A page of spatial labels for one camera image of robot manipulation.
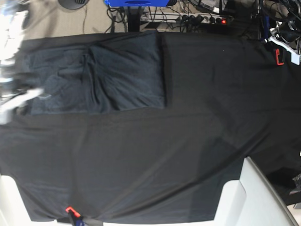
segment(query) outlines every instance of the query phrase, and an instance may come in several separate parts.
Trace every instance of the blue container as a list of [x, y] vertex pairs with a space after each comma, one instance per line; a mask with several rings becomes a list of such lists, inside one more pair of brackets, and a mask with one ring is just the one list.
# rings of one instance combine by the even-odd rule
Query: blue container
[[112, 7], [120, 6], [167, 6], [170, 0], [105, 0]]

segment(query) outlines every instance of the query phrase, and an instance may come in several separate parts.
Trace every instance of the black stand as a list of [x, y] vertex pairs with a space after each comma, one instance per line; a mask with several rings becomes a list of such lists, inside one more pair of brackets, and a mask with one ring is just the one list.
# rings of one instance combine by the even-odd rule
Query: black stand
[[88, 1], [89, 0], [58, 0], [62, 7], [70, 10], [82, 8]]
[[139, 32], [140, 17], [144, 11], [144, 7], [124, 7], [124, 11], [127, 14], [128, 32]]

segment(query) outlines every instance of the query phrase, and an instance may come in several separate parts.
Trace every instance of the red clip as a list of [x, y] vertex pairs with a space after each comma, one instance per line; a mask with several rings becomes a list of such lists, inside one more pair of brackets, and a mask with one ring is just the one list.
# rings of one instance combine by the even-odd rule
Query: red clip
[[70, 210], [73, 212], [74, 216], [76, 216], [77, 218], [80, 218], [80, 214], [79, 214], [74, 208], [72, 208], [71, 206], [69, 206], [69, 207], [67, 207], [67, 208], [65, 209], [65, 211], [66, 211], [67, 213], [69, 213]]
[[277, 65], [284, 65], [284, 62], [282, 62], [282, 63], [279, 62], [279, 56], [280, 56], [280, 50], [277, 48], [276, 49], [276, 63], [277, 63]]

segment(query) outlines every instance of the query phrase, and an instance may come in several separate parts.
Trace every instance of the folded black shirt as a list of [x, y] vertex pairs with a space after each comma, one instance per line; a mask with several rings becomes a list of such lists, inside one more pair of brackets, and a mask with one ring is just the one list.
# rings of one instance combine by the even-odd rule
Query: folded black shirt
[[22, 72], [49, 98], [36, 98], [27, 114], [110, 113], [164, 108], [166, 98], [159, 37], [146, 32], [88, 45], [44, 49], [26, 55]]

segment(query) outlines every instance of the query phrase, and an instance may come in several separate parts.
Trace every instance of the electrical cable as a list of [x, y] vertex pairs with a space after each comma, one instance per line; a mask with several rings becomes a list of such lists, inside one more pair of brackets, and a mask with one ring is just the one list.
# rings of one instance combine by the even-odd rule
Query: electrical cable
[[188, 0], [188, 16], [189, 16], [189, 12], [191, 12], [192, 13], [192, 11], [190, 10], [190, 8], [189, 8], [189, 4], [190, 4], [190, 2], [189, 2], [189, 0]]
[[180, 27], [180, 32], [182, 32], [182, 24], [181, 24], [181, 23], [180, 23], [180, 26], [174, 27], [172, 24], [170, 24], [170, 23], [168, 22], [169, 20], [175, 20], [175, 21], [177, 21], [177, 19], [168, 19], [168, 18], [167, 18], [167, 15], [166, 15], [166, 14], [163, 12], [163, 10], [162, 10], [162, 7], [160, 7], [159, 10], [161, 11], [162, 15], [165, 16], [165, 18], [166, 18], [165, 20], [162, 20], [160, 23], [166, 22], [167, 26], [168, 26], [171, 30], [173, 30], [173, 29], [176, 28], [176, 27]]
[[[123, 8], [111, 8], [110, 6], [107, 6], [107, 16], [111, 19], [111, 25], [110, 27], [104, 32], [104, 33], [107, 33], [110, 29], [111, 31], [115, 31], [115, 29], [112, 29], [113, 27], [115, 27], [115, 23], [123, 23], [124, 25], [124, 30], [125, 32], [127, 32], [127, 23], [125, 21], [125, 18], [126, 18], [126, 14], [123, 10]], [[120, 15], [120, 20], [116, 20], [118, 14]]]
[[85, 25], [86, 25], [87, 11], [88, 11], [88, 6], [85, 5], [85, 18], [84, 18], [84, 21], [83, 21], [83, 34], [85, 34]]
[[183, 21], [181, 20], [181, 22], [180, 22], [180, 32], [184, 32], [184, 30], [182, 31], [182, 23], [183, 23]]
[[275, 1], [275, 2], [273, 2], [273, 3], [271, 4], [271, 6], [269, 7], [269, 10], [270, 10], [270, 11], [272, 11], [272, 7], [273, 7], [273, 5], [275, 5], [275, 4], [277, 4], [277, 3], [278, 3], [278, 2], [276, 2], [276, 1]]
[[188, 6], [187, 6], [187, 4], [186, 4], [186, 2], [185, 2], [185, 0], [181, 0], [181, 2], [183, 3], [183, 13], [192, 13], [192, 11], [189, 9], [189, 2], [187, 3], [188, 4]]
[[152, 20], [152, 16], [151, 16], [151, 8], [150, 8], [150, 7], [149, 7], [149, 13], [150, 13], [150, 21], [154, 22], [154, 21]]
[[154, 21], [155, 21], [156, 13], [157, 13], [157, 7], [155, 8]]
[[121, 8], [110, 8], [110, 7], [108, 7], [108, 9], [107, 9], [107, 15], [108, 15], [108, 17], [112, 20], [113, 17], [111, 17], [111, 16], [109, 15], [109, 12], [111, 12], [111, 13], [117, 12], [117, 14], [118, 14], [118, 13], [120, 14], [121, 19], [120, 19], [119, 21], [115, 21], [116, 23], [122, 23], [123, 20], [126, 18], [126, 14], [122, 12], [122, 9], [121, 9]]
[[288, 10], [291, 14], [294, 15], [294, 17], [293, 17], [292, 19], [290, 19], [290, 20], [294, 20], [295, 18], [297, 18], [298, 20], [301, 21], [301, 18], [300, 18], [297, 14], [295, 14], [292, 10], [290, 10], [289, 7], [287, 7], [287, 6], [285, 6], [285, 7], [287, 8], [287, 10]]
[[265, 15], [267, 15], [268, 17], [272, 18], [275, 21], [287, 22], [287, 21], [295, 19], [294, 16], [288, 16], [288, 17], [284, 17], [284, 18], [275, 17], [271, 12], [269, 12], [267, 10], [267, 8], [265, 8], [265, 6], [263, 5], [263, 0], [259, 0], [259, 6], [260, 6], [260, 8], [262, 9], [262, 11], [264, 12]]
[[[209, 13], [209, 12], [208, 12], [208, 13]], [[211, 17], [213, 17], [211, 13], [209, 13], [209, 15], [210, 15]], [[214, 24], [216, 24], [216, 21], [215, 21], [215, 20], [214, 20]]]

